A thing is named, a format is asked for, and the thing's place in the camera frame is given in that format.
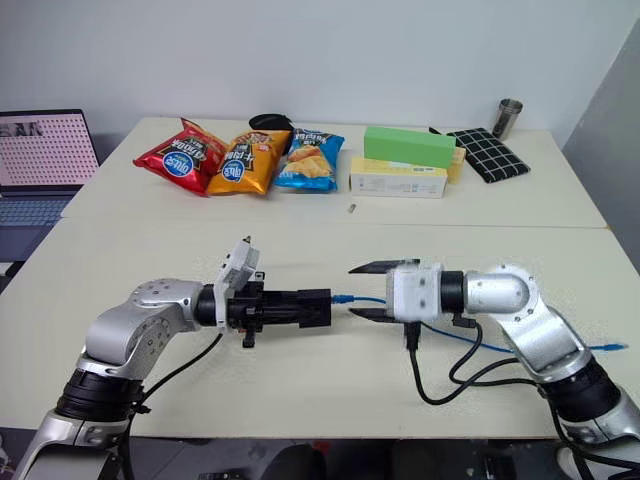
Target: floor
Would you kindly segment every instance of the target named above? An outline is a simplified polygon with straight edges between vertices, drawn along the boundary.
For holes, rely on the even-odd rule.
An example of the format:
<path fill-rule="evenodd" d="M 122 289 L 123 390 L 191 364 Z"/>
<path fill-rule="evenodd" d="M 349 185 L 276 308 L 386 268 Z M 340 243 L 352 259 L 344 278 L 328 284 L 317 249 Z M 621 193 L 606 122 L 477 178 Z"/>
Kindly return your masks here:
<path fill-rule="evenodd" d="M 34 432 L 0 429 L 2 451 L 9 457 L 9 469 L 0 480 L 11 478 Z M 331 480 L 385 480 L 385 467 L 394 440 L 328 440 L 315 445 L 325 451 Z M 565 479 L 554 462 L 557 444 L 553 441 L 418 441 L 420 448 L 434 452 L 441 478 L 486 479 L 483 466 L 487 455 L 513 458 L 515 473 L 496 480 Z M 237 470 L 246 480 L 259 480 L 267 465 L 282 449 L 305 440 L 213 439 L 180 440 L 132 439 L 132 460 L 137 480 L 198 480 L 199 475 Z M 3 464 L 0 451 L 0 471 Z"/>

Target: table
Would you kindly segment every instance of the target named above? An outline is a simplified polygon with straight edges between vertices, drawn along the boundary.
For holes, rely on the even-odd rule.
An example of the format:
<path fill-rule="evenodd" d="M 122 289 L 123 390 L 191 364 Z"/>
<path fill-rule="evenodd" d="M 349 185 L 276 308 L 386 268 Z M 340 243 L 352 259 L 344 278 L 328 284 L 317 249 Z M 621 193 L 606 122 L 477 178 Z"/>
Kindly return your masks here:
<path fill-rule="evenodd" d="M 248 129 L 245 121 L 196 120 L 226 141 Z M 377 223 L 404 225 L 485 225 L 604 227 L 605 222 L 551 135 L 515 130 L 506 144 L 531 172 L 486 184 L 469 165 L 460 183 L 448 185 L 442 199 L 352 196 L 350 159 L 363 154 L 363 125 L 300 124 L 343 135 L 339 191 L 296 194 L 272 188 L 266 197 L 228 195 L 203 199 L 132 165 L 132 160 L 181 129 L 175 118 L 145 118 L 111 154 L 67 206 L 65 217 L 192 218 L 247 222 Z M 355 204 L 353 213 L 349 207 Z"/>
<path fill-rule="evenodd" d="M 331 287 L 334 293 L 384 294 L 381 276 L 347 275 L 370 260 L 421 257 L 449 269 L 526 266 L 546 301 L 589 343 L 631 348 L 597 354 L 611 377 L 640 400 L 636 311 L 640 279 L 607 229 L 373 224 L 305 225 L 136 217 L 65 218 L 0 296 L 0 425 L 36 428 L 73 371 L 89 324 L 158 277 L 211 281 L 224 254 L 247 235 L 261 250 L 268 289 Z M 149 401 L 134 434 L 170 437 L 547 437 L 548 409 L 527 386 L 470 389 L 430 407 L 418 398 L 401 328 L 334 307 L 334 326 L 266 327 L 256 348 L 230 334 L 201 363 Z M 500 343 L 485 325 L 486 341 Z M 172 340 L 147 381 L 199 352 L 214 330 Z M 446 371 L 468 348 L 425 335 L 418 357 L 427 391 L 450 391 Z M 479 352 L 462 375 L 503 358 Z M 505 374 L 524 374 L 510 366 Z"/>

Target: snack bag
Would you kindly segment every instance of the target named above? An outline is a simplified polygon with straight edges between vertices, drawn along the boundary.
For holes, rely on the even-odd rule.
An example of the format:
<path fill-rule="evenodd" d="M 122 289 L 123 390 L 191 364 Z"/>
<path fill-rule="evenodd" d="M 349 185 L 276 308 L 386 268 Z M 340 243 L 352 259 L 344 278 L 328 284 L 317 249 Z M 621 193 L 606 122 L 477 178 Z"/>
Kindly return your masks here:
<path fill-rule="evenodd" d="M 207 185 L 227 150 L 227 144 L 189 120 L 184 130 L 133 161 L 182 188 L 204 197 Z"/>
<path fill-rule="evenodd" d="M 267 193 L 273 171 L 290 133 L 281 130 L 252 130 L 236 137 L 207 191 L 211 194 Z"/>
<path fill-rule="evenodd" d="M 313 190 L 336 189 L 336 166 L 343 137 L 296 128 L 287 163 L 276 185 Z"/>

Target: laptop keyboard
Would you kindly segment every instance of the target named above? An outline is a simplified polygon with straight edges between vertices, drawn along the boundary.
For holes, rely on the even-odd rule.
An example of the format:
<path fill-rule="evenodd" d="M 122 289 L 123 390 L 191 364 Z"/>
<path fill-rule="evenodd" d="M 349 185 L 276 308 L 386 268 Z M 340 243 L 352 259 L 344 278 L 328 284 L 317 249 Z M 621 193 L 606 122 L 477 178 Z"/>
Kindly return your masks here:
<path fill-rule="evenodd" d="M 52 227 L 69 200 L 0 201 L 0 227 Z"/>

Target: white box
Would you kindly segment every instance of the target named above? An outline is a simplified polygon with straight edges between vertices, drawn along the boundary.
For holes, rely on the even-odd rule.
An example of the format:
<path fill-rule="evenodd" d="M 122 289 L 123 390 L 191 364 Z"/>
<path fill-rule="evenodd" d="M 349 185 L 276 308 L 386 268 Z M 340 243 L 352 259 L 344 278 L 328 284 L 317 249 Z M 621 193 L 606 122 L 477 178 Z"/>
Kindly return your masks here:
<path fill-rule="evenodd" d="M 351 191 L 354 195 L 440 198 L 446 184 L 444 168 L 363 157 L 351 159 Z"/>

